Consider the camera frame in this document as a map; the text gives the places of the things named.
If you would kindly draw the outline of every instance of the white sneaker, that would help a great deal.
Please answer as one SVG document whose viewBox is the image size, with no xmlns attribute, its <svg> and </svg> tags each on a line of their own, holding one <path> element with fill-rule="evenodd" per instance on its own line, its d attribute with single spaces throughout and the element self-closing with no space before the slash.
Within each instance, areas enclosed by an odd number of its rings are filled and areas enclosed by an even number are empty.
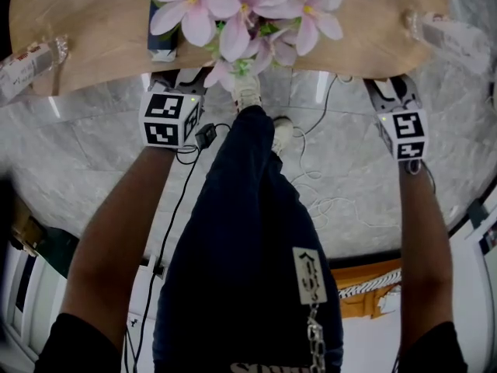
<svg viewBox="0 0 497 373">
<path fill-rule="evenodd" d="M 249 106 L 261 106 L 261 83 L 258 76 L 244 76 L 235 79 L 231 97 L 240 113 Z"/>
<path fill-rule="evenodd" d="M 281 152 L 290 143 L 294 135 L 294 124 L 288 117 L 279 117 L 274 120 L 274 140 L 271 150 L 280 156 Z"/>
</svg>

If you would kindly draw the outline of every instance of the marble floor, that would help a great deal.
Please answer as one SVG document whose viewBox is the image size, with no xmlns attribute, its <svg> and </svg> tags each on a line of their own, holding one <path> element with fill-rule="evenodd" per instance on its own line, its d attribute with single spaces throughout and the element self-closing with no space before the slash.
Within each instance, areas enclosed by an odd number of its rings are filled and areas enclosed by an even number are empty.
<svg viewBox="0 0 497 373">
<path fill-rule="evenodd" d="M 492 15 L 497 12 L 497 0 L 451 0 L 451 9 L 454 17 L 482 28 L 495 44 L 497 23 Z M 488 79 L 439 58 L 411 75 L 429 114 L 427 163 L 451 226 L 497 173 L 497 114 L 488 101 Z M 261 76 L 263 105 L 269 115 L 287 115 L 306 131 L 322 115 L 334 77 L 326 72 L 270 69 Z M 136 158 L 143 148 L 137 109 L 144 80 L 126 78 L 0 109 L 0 164 L 12 167 L 20 194 L 43 223 L 81 235 Z M 230 124 L 235 118 L 230 96 L 216 86 L 207 93 L 205 109 L 204 123 Z M 397 170 L 377 136 L 373 115 L 360 79 L 349 84 L 336 81 L 325 119 L 307 136 L 302 160 L 303 138 L 294 138 L 282 156 L 283 173 L 310 208 L 330 257 L 400 245 Z M 165 247 L 166 263 L 225 136 L 224 130 L 220 133 L 201 155 L 190 181 Z M 177 162 L 173 166 L 155 215 L 148 253 L 160 248 L 188 170 Z M 319 174 L 302 176 L 302 170 Z M 324 198 L 328 202 L 317 208 Z"/>
</svg>

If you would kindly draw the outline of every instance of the forearm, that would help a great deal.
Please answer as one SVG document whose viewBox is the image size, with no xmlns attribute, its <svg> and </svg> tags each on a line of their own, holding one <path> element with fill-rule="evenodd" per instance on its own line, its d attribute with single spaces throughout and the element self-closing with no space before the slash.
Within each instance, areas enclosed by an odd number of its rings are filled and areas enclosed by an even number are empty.
<svg viewBox="0 0 497 373">
<path fill-rule="evenodd" d="M 117 347 L 173 159 L 168 150 L 144 149 L 89 222 L 72 260 L 62 312 L 91 323 Z"/>
<path fill-rule="evenodd" d="M 428 174 L 400 168 L 402 203 L 401 353 L 440 323 L 452 321 L 449 236 Z"/>
</svg>

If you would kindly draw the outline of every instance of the dark blue pants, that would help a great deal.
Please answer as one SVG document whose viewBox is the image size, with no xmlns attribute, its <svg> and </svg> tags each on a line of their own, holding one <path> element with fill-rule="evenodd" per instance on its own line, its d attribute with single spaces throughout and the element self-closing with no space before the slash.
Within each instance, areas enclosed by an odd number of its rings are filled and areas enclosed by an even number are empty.
<svg viewBox="0 0 497 373">
<path fill-rule="evenodd" d="M 300 304 L 295 246 L 319 252 L 328 302 L 317 320 L 324 326 L 327 371 L 340 370 L 336 284 L 311 217 L 271 152 L 273 136 L 273 121 L 253 106 L 238 115 L 217 154 L 161 291 L 156 371 L 310 366 L 309 306 Z"/>
</svg>

